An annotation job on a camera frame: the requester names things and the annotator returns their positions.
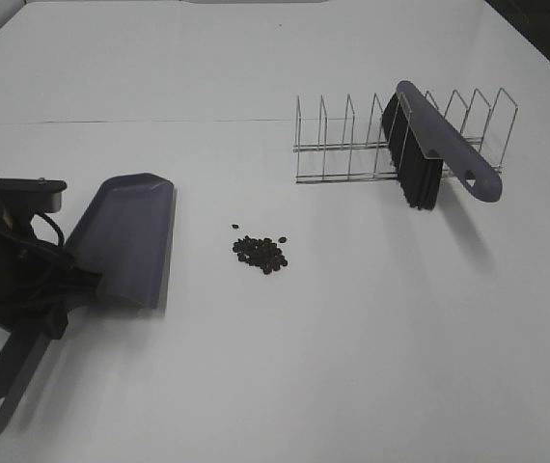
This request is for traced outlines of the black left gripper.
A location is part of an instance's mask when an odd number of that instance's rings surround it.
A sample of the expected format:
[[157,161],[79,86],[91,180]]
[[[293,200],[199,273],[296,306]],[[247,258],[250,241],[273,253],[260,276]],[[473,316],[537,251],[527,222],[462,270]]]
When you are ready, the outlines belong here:
[[51,214],[11,212],[0,202],[0,328],[11,331],[45,317],[46,336],[60,340],[69,319],[56,307],[76,289],[97,289],[102,274],[75,270]]

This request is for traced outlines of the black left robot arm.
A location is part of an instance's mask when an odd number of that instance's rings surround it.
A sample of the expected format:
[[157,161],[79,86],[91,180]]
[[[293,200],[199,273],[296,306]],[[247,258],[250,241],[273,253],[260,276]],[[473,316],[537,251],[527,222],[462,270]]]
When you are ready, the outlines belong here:
[[100,274],[80,268],[52,219],[62,180],[0,178],[0,327],[34,322],[53,339],[69,323],[71,305],[95,292]]

